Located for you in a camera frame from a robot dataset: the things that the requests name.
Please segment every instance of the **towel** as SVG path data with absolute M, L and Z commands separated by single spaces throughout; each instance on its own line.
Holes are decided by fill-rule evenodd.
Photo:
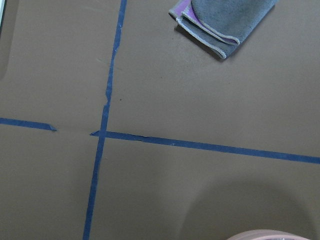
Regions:
M 180 0 L 169 13 L 201 43 L 226 59 L 278 0 Z

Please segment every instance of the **tape line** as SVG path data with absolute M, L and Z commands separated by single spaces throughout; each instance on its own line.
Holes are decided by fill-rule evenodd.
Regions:
M 117 25 L 115 30 L 115 36 L 114 36 L 114 43 L 113 43 L 113 50 L 112 50 L 112 56 L 110 61 L 110 67 L 109 67 L 107 86 L 105 90 L 107 102 L 103 107 L 103 112 L 101 117 L 101 126 L 98 134 L 99 141 L 96 149 L 91 187 L 90 187 L 90 193 L 89 193 L 89 200 L 88 200 L 88 206 L 86 210 L 85 224 L 84 224 L 84 230 L 83 230 L 83 236 L 82 236 L 83 240 L 89 240 L 89 237 L 90 237 L 92 217 L 93 217 L 95 201 L 96 201 L 99 168 L 100 168 L 100 163 L 101 163 L 101 159 L 104 151 L 106 131 L 107 131 L 107 125 L 108 125 L 108 118 L 109 118 L 109 110 L 110 110 L 110 102 L 111 102 L 112 86 L 113 86 L 113 76 L 114 76 L 114 63 L 115 63 L 117 50 L 120 45 L 121 30 L 124 24 L 126 5 L 127 5 L 127 0 L 121 0 L 118 20 L 117 20 Z
M 90 135 L 99 136 L 99 134 L 100 134 L 100 131 L 96 131 L 91 133 Z M 255 157 L 270 158 L 270 159 L 280 159 L 280 160 L 320 164 L 320 157 L 316 157 L 316 156 L 305 156 L 305 155 L 297 155 L 297 154 L 290 154 L 290 153 L 283 153 L 283 152 L 256 150 L 256 149 L 250 149 L 250 148 L 224 146 L 224 145 L 216 145 L 216 144 L 201 143 L 201 142 L 194 142 L 194 141 L 183 141 L 183 140 L 175 140 L 175 139 L 152 137 L 152 136 L 145 137 L 145 136 L 132 135 L 128 133 L 120 133 L 120 132 L 113 132 L 113 131 L 107 131 L 105 133 L 105 137 L 110 139 L 140 141 L 140 142 L 150 143 L 150 144 L 176 146 L 176 147 L 183 147 L 183 148 L 190 148 L 190 149 L 215 151 L 215 152 L 221 152 L 221 153 L 239 154 L 239 155 L 255 156 Z
M 35 122 L 35 121 L 23 121 L 23 120 L 0 117 L 0 124 L 19 126 L 19 127 L 25 127 L 25 128 L 32 128 L 32 129 L 43 129 L 43 130 L 49 130 L 49 131 L 57 131 L 57 129 L 55 127 L 51 126 L 48 123 Z

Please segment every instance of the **vertical blue tape strip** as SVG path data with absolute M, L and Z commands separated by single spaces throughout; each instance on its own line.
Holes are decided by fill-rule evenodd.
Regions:
M 91 135 L 99 136 L 99 134 L 100 134 L 99 131 L 96 131 L 96 132 L 93 132 Z M 249 148 L 242 148 L 242 147 L 224 146 L 224 145 L 216 145 L 216 144 L 201 143 L 201 142 L 194 142 L 194 141 L 183 141 L 183 140 L 175 140 L 175 139 L 152 137 L 152 136 L 145 137 L 145 136 L 138 136 L 138 135 L 132 135 L 127 133 L 112 132 L 112 131 L 107 131 L 105 133 L 105 137 L 110 139 L 140 141 L 140 142 L 150 143 L 150 144 L 177 146 L 177 147 L 183 147 L 183 148 L 208 150 L 208 151 L 215 151 L 215 152 L 222 152 L 222 153 L 229 153 L 229 154 L 239 154 L 239 155 L 255 156 L 255 157 L 270 158 L 270 159 L 280 159 L 280 160 L 320 164 L 320 157 L 316 157 L 316 156 L 305 156 L 305 155 L 289 154 L 289 153 L 283 153 L 283 152 L 256 150 L 256 149 L 249 149 Z
M 35 122 L 35 121 L 23 121 L 23 120 L 16 120 L 16 119 L 9 119 L 9 118 L 0 117 L 0 124 L 19 126 L 19 127 L 25 127 L 25 128 L 32 128 L 32 129 L 43 129 L 43 130 L 49 130 L 49 131 L 57 131 L 57 129 L 55 127 L 51 126 L 48 123 Z
M 114 63 L 115 63 L 115 57 L 120 45 L 121 31 L 122 31 L 122 26 L 124 24 L 124 19 L 125 19 L 126 5 L 127 5 L 127 0 L 121 0 L 119 14 L 118 14 L 118 21 L 117 21 L 116 31 L 114 36 L 114 43 L 113 43 L 113 50 L 112 50 L 107 86 L 105 91 L 107 102 L 104 105 L 103 112 L 102 112 L 101 126 L 100 126 L 99 135 L 98 135 L 99 141 L 96 149 L 91 187 L 90 187 L 90 193 L 89 193 L 89 200 L 88 200 L 88 206 L 86 210 L 85 224 L 84 224 L 84 230 L 83 230 L 83 237 L 82 237 L 83 240 L 89 240 L 89 237 L 90 237 L 92 217 L 93 217 L 93 212 L 95 207 L 96 193 L 97 193 L 97 186 L 98 186 L 99 168 L 100 168 L 100 163 L 101 163 L 104 146 L 105 146 L 105 138 L 106 138 L 108 117 L 109 117 L 109 110 L 110 110 L 110 103 L 111 103 L 111 96 L 112 96 Z

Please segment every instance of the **folded cloth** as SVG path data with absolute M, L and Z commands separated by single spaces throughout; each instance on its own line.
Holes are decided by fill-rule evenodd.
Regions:
M 169 13 L 201 43 L 226 59 L 278 0 L 180 0 Z

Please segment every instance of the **microfiber cloth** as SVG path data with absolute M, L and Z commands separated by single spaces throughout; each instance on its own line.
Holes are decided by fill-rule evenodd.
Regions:
M 201 43 L 226 59 L 278 0 L 180 0 L 169 13 Z

